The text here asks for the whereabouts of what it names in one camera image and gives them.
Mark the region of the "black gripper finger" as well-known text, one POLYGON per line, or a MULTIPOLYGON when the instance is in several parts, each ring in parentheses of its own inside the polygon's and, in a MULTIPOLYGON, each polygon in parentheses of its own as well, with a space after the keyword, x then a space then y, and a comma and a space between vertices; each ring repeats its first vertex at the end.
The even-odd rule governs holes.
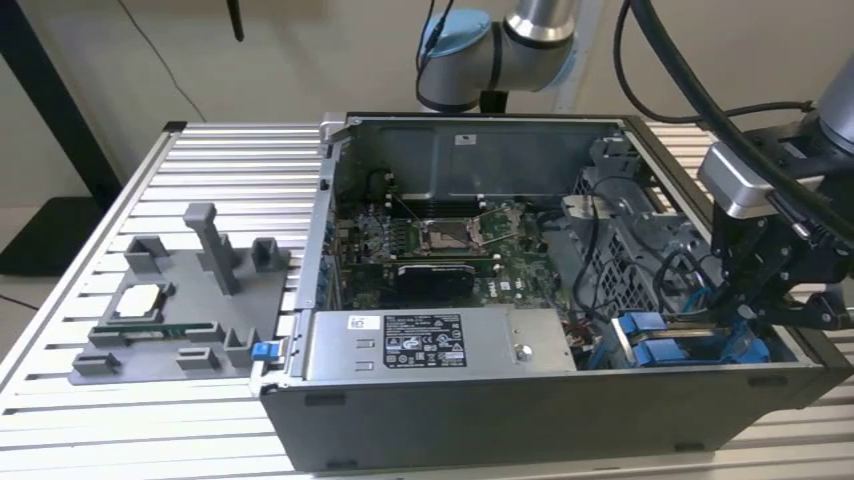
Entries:
POLYGON ((721 283, 712 292, 708 319, 713 324, 732 324, 736 320, 760 319, 764 311, 753 305, 768 282, 760 270, 723 269, 721 283))
POLYGON ((783 298, 765 309, 765 321, 775 325, 823 331, 852 328, 852 317, 837 293, 817 292, 805 302, 783 298))

